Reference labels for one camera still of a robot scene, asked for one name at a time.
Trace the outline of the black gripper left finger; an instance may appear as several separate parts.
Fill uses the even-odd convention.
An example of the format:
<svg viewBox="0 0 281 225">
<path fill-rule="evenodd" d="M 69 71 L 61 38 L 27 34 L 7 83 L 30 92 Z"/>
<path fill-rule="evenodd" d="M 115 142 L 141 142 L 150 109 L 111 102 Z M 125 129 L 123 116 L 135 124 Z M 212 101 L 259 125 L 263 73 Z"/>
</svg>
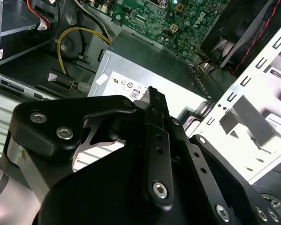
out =
<svg viewBox="0 0 281 225">
<path fill-rule="evenodd" d="M 173 204 L 165 96 L 149 87 L 136 105 L 122 95 L 26 102 L 4 147 L 43 202 L 53 191 Z"/>
</svg>

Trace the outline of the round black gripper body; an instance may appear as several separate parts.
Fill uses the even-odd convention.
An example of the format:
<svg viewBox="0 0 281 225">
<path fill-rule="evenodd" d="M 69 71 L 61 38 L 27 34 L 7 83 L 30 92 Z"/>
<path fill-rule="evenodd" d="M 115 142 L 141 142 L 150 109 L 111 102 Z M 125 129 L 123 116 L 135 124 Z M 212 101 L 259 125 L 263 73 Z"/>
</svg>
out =
<svg viewBox="0 0 281 225">
<path fill-rule="evenodd" d="M 212 147 L 201 137 L 138 137 L 61 180 L 47 194 L 40 225 L 198 225 L 213 223 L 198 163 Z"/>
</svg>

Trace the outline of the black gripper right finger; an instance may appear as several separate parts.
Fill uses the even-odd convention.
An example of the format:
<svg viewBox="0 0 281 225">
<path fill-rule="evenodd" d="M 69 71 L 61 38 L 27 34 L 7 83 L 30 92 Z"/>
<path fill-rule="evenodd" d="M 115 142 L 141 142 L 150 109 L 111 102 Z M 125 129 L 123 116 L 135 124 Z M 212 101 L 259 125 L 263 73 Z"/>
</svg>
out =
<svg viewBox="0 0 281 225">
<path fill-rule="evenodd" d="M 203 136 L 165 109 L 167 225 L 280 225 L 281 216 Z"/>
</svg>

